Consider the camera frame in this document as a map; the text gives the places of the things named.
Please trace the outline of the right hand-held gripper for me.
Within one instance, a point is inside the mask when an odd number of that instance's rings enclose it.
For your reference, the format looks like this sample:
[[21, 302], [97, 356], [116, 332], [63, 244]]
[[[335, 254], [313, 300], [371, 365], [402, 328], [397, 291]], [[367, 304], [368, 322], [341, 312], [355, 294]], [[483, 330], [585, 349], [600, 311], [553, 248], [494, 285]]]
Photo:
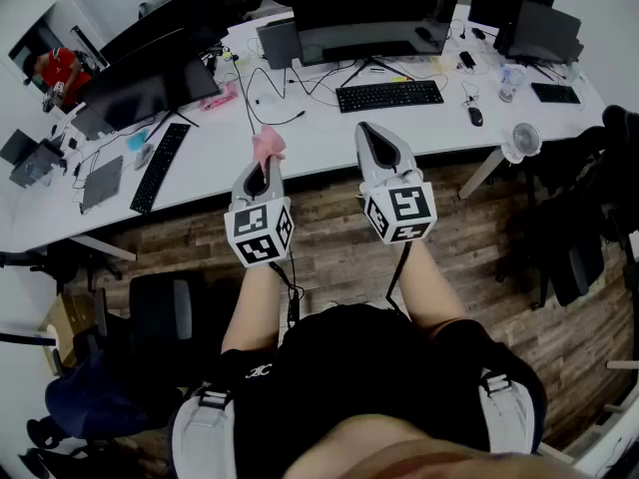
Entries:
[[380, 125], [360, 122], [355, 146], [363, 211], [379, 238], [384, 244], [423, 240], [437, 212], [432, 185], [415, 169], [407, 142]]

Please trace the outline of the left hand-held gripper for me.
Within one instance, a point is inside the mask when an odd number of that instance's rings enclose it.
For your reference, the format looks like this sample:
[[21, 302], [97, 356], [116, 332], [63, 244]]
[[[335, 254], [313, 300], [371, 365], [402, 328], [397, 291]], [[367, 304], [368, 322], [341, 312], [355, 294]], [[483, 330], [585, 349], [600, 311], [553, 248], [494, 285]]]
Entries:
[[224, 215], [227, 240], [244, 267], [286, 259], [294, 232], [291, 200], [284, 197], [280, 159], [271, 155], [264, 174], [259, 161], [250, 162], [233, 184], [232, 200], [252, 201], [265, 190], [275, 199]]

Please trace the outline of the pink cloth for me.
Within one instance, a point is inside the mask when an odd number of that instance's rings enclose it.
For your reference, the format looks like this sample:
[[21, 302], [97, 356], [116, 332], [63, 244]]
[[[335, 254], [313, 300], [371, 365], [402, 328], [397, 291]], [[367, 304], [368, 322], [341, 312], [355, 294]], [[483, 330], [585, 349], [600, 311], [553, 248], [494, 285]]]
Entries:
[[265, 164], [270, 157], [278, 160], [285, 158], [286, 143], [281, 135], [270, 125], [263, 124], [261, 130], [252, 136], [254, 160]]

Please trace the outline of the curved black monitor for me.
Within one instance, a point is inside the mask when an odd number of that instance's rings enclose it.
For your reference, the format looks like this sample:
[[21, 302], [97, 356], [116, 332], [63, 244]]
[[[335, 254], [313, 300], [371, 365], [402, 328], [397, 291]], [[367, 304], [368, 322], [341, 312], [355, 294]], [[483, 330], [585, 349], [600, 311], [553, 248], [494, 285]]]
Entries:
[[458, 0], [292, 0], [303, 66], [439, 56]]

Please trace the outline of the person's left forearm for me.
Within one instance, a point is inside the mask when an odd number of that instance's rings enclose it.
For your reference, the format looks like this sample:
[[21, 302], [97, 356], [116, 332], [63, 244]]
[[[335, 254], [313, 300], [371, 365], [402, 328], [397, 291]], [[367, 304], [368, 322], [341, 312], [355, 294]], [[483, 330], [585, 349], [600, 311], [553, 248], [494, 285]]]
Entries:
[[274, 351], [278, 347], [282, 270], [276, 263], [249, 267], [222, 343], [222, 353]]

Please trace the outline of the person's right forearm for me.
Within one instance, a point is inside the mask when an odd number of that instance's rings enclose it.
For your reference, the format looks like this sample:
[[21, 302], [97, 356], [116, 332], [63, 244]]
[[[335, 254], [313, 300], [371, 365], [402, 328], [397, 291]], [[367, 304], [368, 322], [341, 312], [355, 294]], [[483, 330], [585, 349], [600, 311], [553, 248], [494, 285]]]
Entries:
[[429, 339], [435, 339], [447, 325], [468, 319], [466, 307], [423, 240], [410, 243], [398, 281], [410, 320]]

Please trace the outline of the wide black keyboard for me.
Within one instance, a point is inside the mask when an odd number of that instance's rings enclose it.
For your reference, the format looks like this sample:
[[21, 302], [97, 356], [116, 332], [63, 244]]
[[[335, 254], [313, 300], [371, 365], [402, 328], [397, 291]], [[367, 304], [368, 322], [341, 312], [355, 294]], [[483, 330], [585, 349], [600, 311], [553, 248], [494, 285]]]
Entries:
[[370, 84], [335, 89], [342, 113], [443, 104], [433, 81]]

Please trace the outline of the pink box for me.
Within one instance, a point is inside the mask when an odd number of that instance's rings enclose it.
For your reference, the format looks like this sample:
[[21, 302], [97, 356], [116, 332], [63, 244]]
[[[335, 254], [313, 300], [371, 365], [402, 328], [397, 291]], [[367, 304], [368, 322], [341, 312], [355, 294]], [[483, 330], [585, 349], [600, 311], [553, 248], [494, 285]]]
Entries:
[[211, 96], [200, 101], [200, 111], [210, 111], [226, 105], [238, 97], [238, 89], [235, 82], [227, 83], [221, 89], [221, 93]]

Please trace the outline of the slim black keyboard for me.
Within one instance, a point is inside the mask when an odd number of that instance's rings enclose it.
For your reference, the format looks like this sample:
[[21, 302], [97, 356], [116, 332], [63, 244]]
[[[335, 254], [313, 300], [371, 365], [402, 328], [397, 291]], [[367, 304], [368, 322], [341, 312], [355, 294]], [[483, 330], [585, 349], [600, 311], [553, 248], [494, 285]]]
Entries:
[[147, 214], [152, 210], [165, 176], [190, 129], [188, 124], [170, 125], [155, 149], [134, 194], [130, 204], [132, 211]]

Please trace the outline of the white desk fan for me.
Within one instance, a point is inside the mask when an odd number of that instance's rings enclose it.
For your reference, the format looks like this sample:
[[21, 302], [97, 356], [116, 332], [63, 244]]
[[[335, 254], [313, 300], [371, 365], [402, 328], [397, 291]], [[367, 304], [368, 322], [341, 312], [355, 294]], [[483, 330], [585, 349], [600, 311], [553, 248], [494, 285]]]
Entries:
[[510, 164], [520, 164], [525, 158], [538, 155], [541, 147], [538, 130], [531, 124], [519, 123], [501, 145], [501, 153]]

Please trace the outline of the clear plastic bottle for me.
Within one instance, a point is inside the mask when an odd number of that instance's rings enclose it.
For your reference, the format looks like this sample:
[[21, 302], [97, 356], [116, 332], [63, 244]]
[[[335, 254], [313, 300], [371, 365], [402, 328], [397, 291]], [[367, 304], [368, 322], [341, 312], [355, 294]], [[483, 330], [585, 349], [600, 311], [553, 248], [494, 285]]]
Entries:
[[525, 71], [520, 66], [508, 64], [502, 67], [501, 73], [498, 96], [504, 103], [511, 103], [525, 81]]

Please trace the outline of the grey laptop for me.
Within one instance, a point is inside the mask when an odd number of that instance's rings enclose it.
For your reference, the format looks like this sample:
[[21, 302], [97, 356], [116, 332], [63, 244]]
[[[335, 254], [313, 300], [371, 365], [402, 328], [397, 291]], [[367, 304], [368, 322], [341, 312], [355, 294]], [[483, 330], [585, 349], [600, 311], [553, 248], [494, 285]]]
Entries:
[[123, 157], [119, 156], [87, 177], [80, 203], [82, 215], [119, 192], [122, 170]]

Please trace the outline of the small black keyboard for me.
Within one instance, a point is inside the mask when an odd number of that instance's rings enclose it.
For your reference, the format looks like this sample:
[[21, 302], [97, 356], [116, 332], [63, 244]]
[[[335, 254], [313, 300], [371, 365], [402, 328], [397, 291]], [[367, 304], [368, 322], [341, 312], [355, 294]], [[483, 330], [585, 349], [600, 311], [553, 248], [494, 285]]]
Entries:
[[541, 103], [580, 105], [581, 101], [570, 86], [531, 83], [531, 89]]

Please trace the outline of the person's black shirt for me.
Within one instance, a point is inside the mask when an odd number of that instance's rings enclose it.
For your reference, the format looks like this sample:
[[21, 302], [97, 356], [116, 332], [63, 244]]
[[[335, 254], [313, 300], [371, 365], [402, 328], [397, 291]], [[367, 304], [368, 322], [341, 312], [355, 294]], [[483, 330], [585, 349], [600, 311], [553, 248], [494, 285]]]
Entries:
[[389, 416], [486, 451], [480, 397], [492, 375], [529, 393], [535, 440], [547, 409], [536, 373], [479, 322], [422, 330], [397, 311], [367, 304], [305, 317], [273, 352], [228, 350], [219, 374], [235, 407], [238, 479], [282, 479], [331, 430], [359, 415]]

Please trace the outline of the cardboard box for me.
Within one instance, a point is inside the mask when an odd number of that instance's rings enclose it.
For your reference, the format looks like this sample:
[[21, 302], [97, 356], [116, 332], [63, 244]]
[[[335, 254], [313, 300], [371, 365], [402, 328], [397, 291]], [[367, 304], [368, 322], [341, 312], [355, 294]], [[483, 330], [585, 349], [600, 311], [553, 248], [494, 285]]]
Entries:
[[96, 325], [94, 299], [90, 294], [58, 294], [39, 330], [56, 340], [62, 364], [77, 365], [73, 339]]

